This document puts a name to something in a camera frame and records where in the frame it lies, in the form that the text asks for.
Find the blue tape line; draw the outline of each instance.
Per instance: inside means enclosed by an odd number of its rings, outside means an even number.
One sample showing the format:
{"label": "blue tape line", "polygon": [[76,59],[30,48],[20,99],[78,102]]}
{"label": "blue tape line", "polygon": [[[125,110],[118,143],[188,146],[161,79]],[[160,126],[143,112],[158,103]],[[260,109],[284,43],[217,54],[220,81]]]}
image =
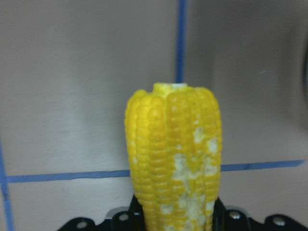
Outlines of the blue tape line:
{"label": "blue tape line", "polygon": [[56,174],[41,174],[28,176],[8,176],[8,183],[24,183],[36,181],[51,181],[51,180],[73,180],[80,178],[111,178],[111,177],[129,177],[129,170],[116,171],[100,171],[100,172],[76,172],[76,173],[56,173]]}
{"label": "blue tape line", "polygon": [[[266,169],[266,168],[297,167],[304,162],[305,160],[293,160],[293,161],[276,161],[276,162],[265,162],[265,163],[222,165],[221,171],[228,172],[228,171]],[[101,178],[111,178],[111,177],[129,177],[129,170],[57,173],[57,174],[41,174],[41,175],[28,175],[28,176],[7,176],[7,182],[25,183],[25,182],[38,182],[38,181],[51,181],[51,180],[73,180],[80,178],[101,179]]]}
{"label": "blue tape line", "polygon": [[297,167],[303,164],[304,162],[305,160],[291,160],[291,161],[222,165],[221,171],[228,172],[228,171],[257,170],[257,169],[267,169],[267,168]]}
{"label": "blue tape line", "polygon": [[176,83],[184,80],[186,0],[179,0]]}
{"label": "blue tape line", "polygon": [[6,227],[8,231],[14,231],[13,213],[12,213],[11,201],[9,197],[7,177],[5,175],[5,167],[4,167],[1,143],[0,143],[0,185],[1,185],[1,192],[3,196],[3,206],[4,206],[5,217],[6,217]]}

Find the white residue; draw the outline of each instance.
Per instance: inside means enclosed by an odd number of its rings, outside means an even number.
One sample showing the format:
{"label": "white residue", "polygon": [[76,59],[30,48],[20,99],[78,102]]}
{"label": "white residue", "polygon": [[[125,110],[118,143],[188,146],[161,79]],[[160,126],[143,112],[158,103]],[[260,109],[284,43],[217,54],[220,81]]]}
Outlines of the white residue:
{"label": "white residue", "polygon": [[214,137],[206,142],[208,150],[210,153],[216,153],[218,149],[217,138]]}
{"label": "white residue", "polygon": [[160,206],[162,213],[165,215],[171,214],[173,211],[172,205],[161,205]]}
{"label": "white residue", "polygon": [[193,132],[194,142],[200,143],[205,139],[205,129],[204,127],[196,128]]}
{"label": "white residue", "polygon": [[166,231],[175,231],[174,226],[173,225],[168,225],[164,227],[164,230]]}
{"label": "white residue", "polygon": [[188,173],[188,178],[193,180],[193,179],[197,179],[199,176],[201,176],[201,172],[191,172],[189,171]]}
{"label": "white residue", "polygon": [[204,174],[206,176],[215,175],[218,172],[218,167],[212,165],[209,161],[205,164]]}
{"label": "white residue", "polygon": [[183,231],[191,231],[193,230],[192,223],[188,220],[185,224],[185,227],[183,228]]}
{"label": "white residue", "polygon": [[215,204],[215,201],[211,201],[211,202],[207,202],[206,203],[206,210],[207,211],[211,211],[211,210],[213,210],[214,209],[214,204]]}
{"label": "white residue", "polygon": [[200,205],[200,201],[197,199],[197,197],[187,198],[186,215],[188,216],[189,220],[197,220],[199,222],[199,219],[203,216],[202,206]]}
{"label": "white residue", "polygon": [[175,165],[175,172],[173,177],[176,179],[183,179],[186,176],[187,171],[187,164],[186,158],[183,154],[177,153],[174,155],[174,165]]}
{"label": "white residue", "polygon": [[179,197],[178,203],[179,203],[180,209],[186,209],[186,207],[187,207],[187,195],[181,195]]}

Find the screw hole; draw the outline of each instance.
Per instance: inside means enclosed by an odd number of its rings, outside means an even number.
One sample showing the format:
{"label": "screw hole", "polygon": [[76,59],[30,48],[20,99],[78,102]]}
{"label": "screw hole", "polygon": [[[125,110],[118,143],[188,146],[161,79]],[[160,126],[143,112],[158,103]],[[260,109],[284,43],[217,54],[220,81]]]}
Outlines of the screw hole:
{"label": "screw hole", "polygon": [[128,215],[127,214],[122,214],[119,216],[119,220],[120,221],[125,221],[125,220],[128,220]]}
{"label": "screw hole", "polygon": [[82,222],[79,222],[76,227],[77,229],[81,230],[81,229],[84,229],[85,227],[87,227],[87,223],[85,221],[82,221]]}

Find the yellow corn kernel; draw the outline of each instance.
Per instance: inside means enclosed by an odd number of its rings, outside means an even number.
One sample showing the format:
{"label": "yellow corn kernel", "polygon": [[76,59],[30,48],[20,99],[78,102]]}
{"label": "yellow corn kernel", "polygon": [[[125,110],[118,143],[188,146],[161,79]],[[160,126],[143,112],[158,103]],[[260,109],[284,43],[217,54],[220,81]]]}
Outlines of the yellow corn kernel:
{"label": "yellow corn kernel", "polygon": [[125,111],[129,166],[147,231],[211,231],[221,120],[213,93],[186,84],[139,90]]}

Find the black plastic base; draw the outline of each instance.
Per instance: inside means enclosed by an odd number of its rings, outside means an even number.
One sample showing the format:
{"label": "black plastic base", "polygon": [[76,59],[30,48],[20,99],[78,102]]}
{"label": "black plastic base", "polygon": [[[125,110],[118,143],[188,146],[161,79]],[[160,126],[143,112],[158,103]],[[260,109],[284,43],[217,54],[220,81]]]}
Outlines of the black plastic base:
{"label": "black plastic base", "polygon": [[[95,225],[89,218],[75,218],[58,231],[145,231],[142,206],[132,198],[128,211],[116,213],[102,224]],[[273,215],[261,224],[243,212],[227,210],[220,199],[216,200],[213,214],[213,231],[308,231],[306,227],[284,215]]]}

